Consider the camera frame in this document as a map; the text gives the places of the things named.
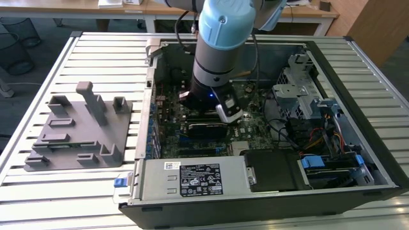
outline wooden desk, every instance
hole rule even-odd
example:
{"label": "wooden desk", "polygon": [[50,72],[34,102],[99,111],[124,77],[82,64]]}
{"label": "wooden desk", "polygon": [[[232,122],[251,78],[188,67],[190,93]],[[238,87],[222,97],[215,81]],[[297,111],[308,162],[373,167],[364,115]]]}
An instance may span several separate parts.
{"label": "wooden desk", "polygon": [[[160,3],[156,3],[154,0],[146,0],[146,1],[148,1],[146,13],[147,13],[147,17],[150,18],[150,21],[176,20],[184,12],[184,10],[180,10],[178,8],[170,8],[168,6]],[[284,10],[279,22],[281,23],[291,23],[291,22],[316,23],[319,24],[317,30],[315,32],[316,36],[325,36],[333,19],[336,19],[340,16],[337,11],[335,10],[332,10],[331,12],[327,12],[327,11],[315,10],[307,6],[293,6],[292,10],[291,8],[287,8]],[[194,20],[194,16],[188,14],[184,17],[184,20]]]}
{"label": "wooden desk", "polygon": [[[88,19],[144,19],[147,30],[154,33],[155,20],[176,20],[184,11],[170,8],[154,0],[123,8],[99,9],[98,0],[0,0],[0,17],[88,18]],[[325,12],[307,6],[285,9],[279,22],[317,23],[315,35],[325,35],[331,23],[339,17],[336,11]]]}

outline blue drive latch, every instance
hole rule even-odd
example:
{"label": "blue drive latch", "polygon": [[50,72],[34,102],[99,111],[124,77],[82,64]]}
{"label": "blue drive latch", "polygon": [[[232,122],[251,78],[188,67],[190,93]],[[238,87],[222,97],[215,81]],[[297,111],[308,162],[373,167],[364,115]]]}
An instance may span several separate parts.
{"label": "blue drive latch", "polygon": [[323,158],[320,156],[307,156],[301,159],[304,169],[315,167],[325,167]]}

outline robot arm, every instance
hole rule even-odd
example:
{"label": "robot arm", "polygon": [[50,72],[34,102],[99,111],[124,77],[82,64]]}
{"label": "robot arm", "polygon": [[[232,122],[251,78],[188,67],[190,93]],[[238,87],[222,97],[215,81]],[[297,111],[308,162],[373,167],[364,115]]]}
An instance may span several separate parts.
{"label": "robot arm", "polygon": [[180,103],[191,109],[216,109],[226,123],[243,115],[230,83],[240,49],[253,27],[272,30],[287,0],[156,0],[170,7],[200,12],[194,76]]}
{"label": "robot arm", "polygon": [[[155,0],[158,3],[186,11],[202,13],[206,0]],[[287,0],[253,0],[256,9],[255,28],[271,31],[277,23]]]}

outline desk leg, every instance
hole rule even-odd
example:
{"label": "desk leg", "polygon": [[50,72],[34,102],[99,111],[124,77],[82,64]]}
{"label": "desk leg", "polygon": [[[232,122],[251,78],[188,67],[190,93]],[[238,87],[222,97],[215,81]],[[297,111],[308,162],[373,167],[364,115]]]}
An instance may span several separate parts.
{"label": "desk leg", "polygon": [[327,32],[331,28],[333,18],[323,18],[323,21],[317,27],[317,30],[315,31],[315,36],[325,36]]}
{"label": "desk leg", "polygon": [[156,19],[155,15],[144,15],[148,33],[156,33],[155,19]]}

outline cardboard box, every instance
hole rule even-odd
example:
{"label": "cardboard box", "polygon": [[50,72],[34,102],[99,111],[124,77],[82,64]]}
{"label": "cardboard box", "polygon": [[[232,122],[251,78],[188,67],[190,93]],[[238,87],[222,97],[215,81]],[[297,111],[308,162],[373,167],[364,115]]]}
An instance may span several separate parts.
{"label": "cardboard box", "polygon": [[123,1],[122,0],[99,0],[98,7],[99,8],[122,8]]}
{"label": "cardboard box", "polygon": [[124,4],[142,5],[143,0],[124,0]]}

